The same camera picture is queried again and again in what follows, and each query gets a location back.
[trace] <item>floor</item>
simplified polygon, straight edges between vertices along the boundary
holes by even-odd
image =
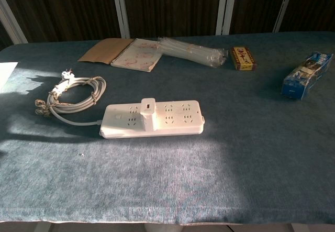
[[[5,232],[146,232],[143,224],[86,224],[61,223],[51,224],[37,222],[4,222],[0,231]],[[335,232],[335,225],[201,225],[187,226],[182,232]]]

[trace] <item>dark curtain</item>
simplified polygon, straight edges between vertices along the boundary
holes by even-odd
[[[335,31],[335,0],[289,0],[280,31]]]
[[[7,0],[28,42],[120,37],[114,0]]]
[[[272,32],[283,0],[235,0],[230,34]]]
[[[11,38],[9,37],[5,27],[0,23],[0,50],[5,49],[13,44]]]
[[[132,37],[214,35],[219,0],[125,0]]]

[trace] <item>electrical outlet socket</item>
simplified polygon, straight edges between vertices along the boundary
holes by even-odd
[[[204,117],[198,101],[156,102],[108,105],[100,135],[109,138],[201,134]]]

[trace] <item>blue box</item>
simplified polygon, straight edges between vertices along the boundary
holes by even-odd
[[[282,94],[302,99],[327,71],[333,54],[313,52],[283,81]]]

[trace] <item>table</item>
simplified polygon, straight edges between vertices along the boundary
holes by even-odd
[[[15,45],[0,91],[0,220],[51,222],[335,223],[335,65],[303,101],[280,94],[312,51],[335,53],[334,32],[183,37],[208,47],[248,46],[258,67],[236,71],[162,57],[151,73],[77,62],[97,41]],[[66,117],[101,119],[108,104],[198,100],[204,132],[103,139],[34,113],[65,69],[102,76],[105,94]],[[61,97],[78,102],[90,86]]]

